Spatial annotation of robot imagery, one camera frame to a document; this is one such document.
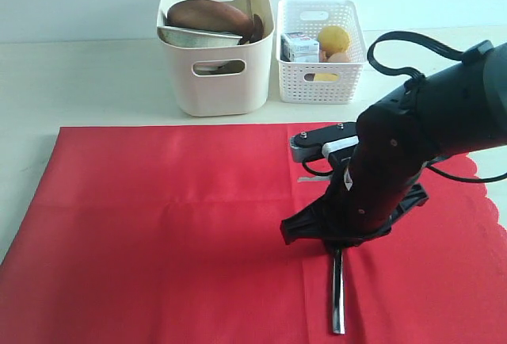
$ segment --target lemon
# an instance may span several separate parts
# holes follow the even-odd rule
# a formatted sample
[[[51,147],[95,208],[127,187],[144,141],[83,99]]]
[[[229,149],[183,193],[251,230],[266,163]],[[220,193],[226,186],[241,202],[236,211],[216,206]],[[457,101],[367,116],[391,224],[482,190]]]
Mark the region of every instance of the lemon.
[[[350,35],[339,25],[327,25],[318,33],[320,49],[330,57],[338,52],[345,52],[350,46]]]

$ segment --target red cloth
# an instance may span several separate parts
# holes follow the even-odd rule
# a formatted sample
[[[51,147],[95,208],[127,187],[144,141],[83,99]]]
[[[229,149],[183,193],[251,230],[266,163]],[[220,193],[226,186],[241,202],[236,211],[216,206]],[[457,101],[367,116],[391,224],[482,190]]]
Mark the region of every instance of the red cloth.
[[[279,231],[327,186],[297,182],[288,138],[323,125],[63,128],[0,269],[0,342],[507,342],[497,209],[429,172],[424,207],[346,251],[330,333],[330,258]]]

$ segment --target white basket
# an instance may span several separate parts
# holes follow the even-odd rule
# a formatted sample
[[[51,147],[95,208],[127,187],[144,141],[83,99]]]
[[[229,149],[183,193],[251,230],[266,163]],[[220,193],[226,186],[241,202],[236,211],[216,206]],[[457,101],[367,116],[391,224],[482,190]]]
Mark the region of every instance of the white basket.
[[[251,0],[252,13],[264,23],[262,40],[226,48],[179,48],[160,38],[163,16],[183,0],[160,0],[157,16],[158,38],[168,61],[170,85],[181,109],[196,117],[244,114],[263,106],[268,98],[269,72],[273,53],[274,20],[269,0]],[[247,0],[227,1],[249,12]],[[199,75],[194,64],[242,61],[240,73]]]
[[[350,63],[290,63],[281,59],[281,34],[304,32],[316,39],[326,25],[340,25],[350,37]],[[278,4],[276,58],[279,63],[282,101],[312,104],[347,104],[354,97],[366,62],[366,46],[356,14],[347,0],[282,0]],[[307,81],[305,76],[330,73],[333,82]]]

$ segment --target table surface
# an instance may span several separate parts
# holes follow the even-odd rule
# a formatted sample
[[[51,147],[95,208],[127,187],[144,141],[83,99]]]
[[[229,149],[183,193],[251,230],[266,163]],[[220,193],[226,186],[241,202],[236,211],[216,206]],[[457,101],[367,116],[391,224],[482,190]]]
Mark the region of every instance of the table surface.
[[[385,31],[364,33],[369,45]],[[506,26],[422,29],[465,50],[489,39],[505,42]],[[415,44],[382,43],[377,59],[390,67],[413,66],[427,75],[452,65]],[[5,257],[51,156],[61,126],[251,124],[355,120],[406,78],[381,75],[366,65],[348,105],[282,102],[273,58],[269,99],[241,116],[191,117],[177,106],[168,84],[166,57],[153,40],[107,40],[0,45],[0,260]],[[505,172],[507,147],[472,153],[478,176]],[[507,226],[507,182],[487,186]]]

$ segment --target white perforated basket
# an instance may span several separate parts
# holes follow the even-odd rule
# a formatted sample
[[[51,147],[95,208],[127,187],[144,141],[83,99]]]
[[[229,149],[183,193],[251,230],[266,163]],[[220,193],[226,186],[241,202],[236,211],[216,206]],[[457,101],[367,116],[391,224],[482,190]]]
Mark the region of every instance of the white perforated basket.
[[[316,39],[326,25],[340,25],[350,37],[350,63],[290,63],[281,59],[281,34],[304,32]],[[366,62],[366,46],[356,7],[348,0],[281,0],[276,23],[276,58],[282,101],[315,104],[347,104],[354,97]],[[330,73],[336,81],[309,81],[305,76]]]

